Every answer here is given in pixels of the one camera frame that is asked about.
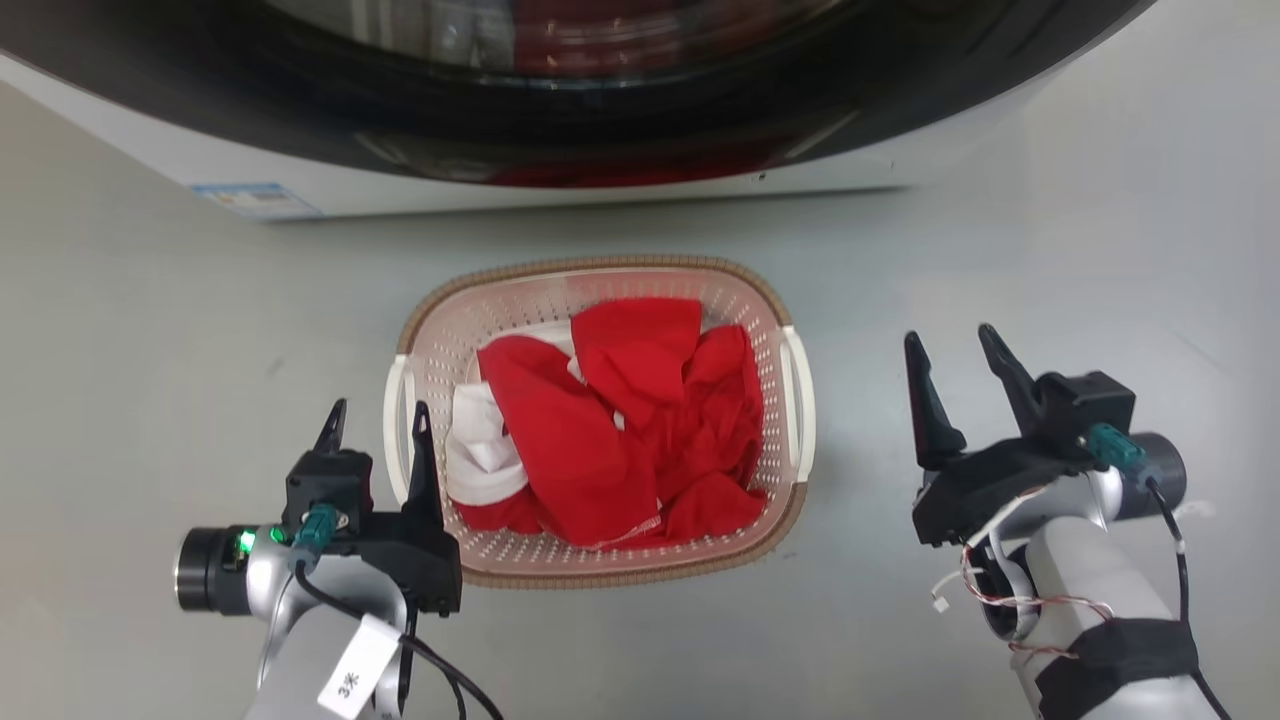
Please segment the red cloth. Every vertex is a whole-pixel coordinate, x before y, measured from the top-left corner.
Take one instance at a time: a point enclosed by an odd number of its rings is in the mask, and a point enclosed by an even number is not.
[[[568,372],[568,355],[530,337],[479,352],[547,529],[577,546],[628,536],[657,515],[653,465],[613,413]]]
[[[654,465],[663,527],[623,544],[653,544],[654,536],[678,543],[755,521],[765,498],[745,488],[760,457],[764,398],[746,331],[726,325],[699,338],[701,304],[666,299],[605,302],[571,324],[582,377],[622,413]]]
[[[522,536],[536,536],[543,532],[538,520],[540,507],[529,486],[516,495],[493,505],[462,505],[453,501],[453,509],[462,515],[462,521],[476,530],[511,529]]]
[[[699,337],[701,305],[666,299],[605,302],[571,325],[589,387],[568,373],[568,356],[534,338],[480,351],[535,505],[516,496],[460,507],[463,520],[530,532],[538,519],[586,547],[672,544],[754,523],[765,498],[745,488],[764,401],[746,332],[730,325]],[[659,502],[660,525],[641,532]]]

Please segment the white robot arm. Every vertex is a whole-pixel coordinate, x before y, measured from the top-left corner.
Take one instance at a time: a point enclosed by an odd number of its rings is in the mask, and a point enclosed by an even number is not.
[[[339,400],[289,473],[280,523],[187,534],[174,564],[179,606],[268,624],[246,720],[401,720],[415,656],[445,675],[460,717],[466,691],[502,720],[484,691],[415,635],[420,612],[447,618],[462,602],[426,406],[417,406],[410,498],[398,512],[374,511],[372,459],[342,448],[344,416]]]
[[[905,341],[922,543],[960,547],[956,573],[1042,720],[1228,717],[1187,621],[1187,557],[1172,507],[1187,492],[1176,448],[1129,436],[1135,396],[1103,373],[1032,380],[991,325],[978,336],[1021,437],[966,454],[915,333]],[[1181,607],[1170,612],[1107,524],[1161,515],[1176,542]],[[945,610],[934,588],[934,603]]]

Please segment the teal connector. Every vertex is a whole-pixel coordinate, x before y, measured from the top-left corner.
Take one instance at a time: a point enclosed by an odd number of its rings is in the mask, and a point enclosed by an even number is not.
[[[1089,428],[1084,442],[1091,455],[1121,473],[1129,473],[1147,459],[1146,450],[1138,447],[1129,439],[1129,436],[1106,423],[1098,423]]]
[[[297,564],[302,562],[305,565],[303,573],[310,574],[337,530],[338,510],[334,506],[316,505],[312,507],[302,523],[302,529],[298,530],[298,537],[293,538],[293,547],[289,550],[289,568],[297,568]]]
[[[1106,423],[1089,428],[1084,437],[1084,447],[1098,461],[1120,470],[1120,474],[1132,483],[1147,486],[1153,480],[1158,486],[1164,480],[1160,468],[1147,462],[1147,451],[1129,436]]]

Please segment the gray floor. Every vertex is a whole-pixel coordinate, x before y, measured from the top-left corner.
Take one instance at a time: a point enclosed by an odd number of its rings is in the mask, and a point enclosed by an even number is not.
[[[820,401],[810,503],[776,553],[721,575],[468,589],[422,630],[508,716],[1028,717],[975,609],[929,607],[956,557],[916,546],[909,516],[901,336],[922,332],[979,446],[1014,432],[984,320],[1033,373],[1129,383],[1135,427],[1183,448],[1217,510],[1185,521],[1206,671],[1236,717],[1275,716],[1276,67],[1274,1],[1162,0],[936,187],[280,227],[0,88],[5,716],[238,717],[262,628],[178,612],[182,533],[275,515],[338,396],[378,456],[397,334],[435,286],[637,251],[732,258],[791,306]],[[1158,521],[1116,534],[1172,601]],[[411,716],[451,703],[424,673]]]

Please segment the basket handle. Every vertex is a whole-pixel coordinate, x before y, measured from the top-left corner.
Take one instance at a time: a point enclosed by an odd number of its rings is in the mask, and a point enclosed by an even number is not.
[[[782,397],[787,409],[787,443],[791,466],[796,469],[796,482],[809,482],[813,470],[813,455],[818,441],[818,411],[813,400],[813,373],[809,372],[809,356],[794,327],[782,328],[786,342],[778,355],[782,356]]]
[[[383,452],[387,455],[387,475],[392,480],[396,502],[404,505],[408,500],[408,468],[404,466],[404,452],[401,441],[412,443],[413,373],[408,368],[408,356],[397,355],[392,369],[387,373],[387,391],[383,395]],[[404,425],[399,423],[401,404],[404,406]]]

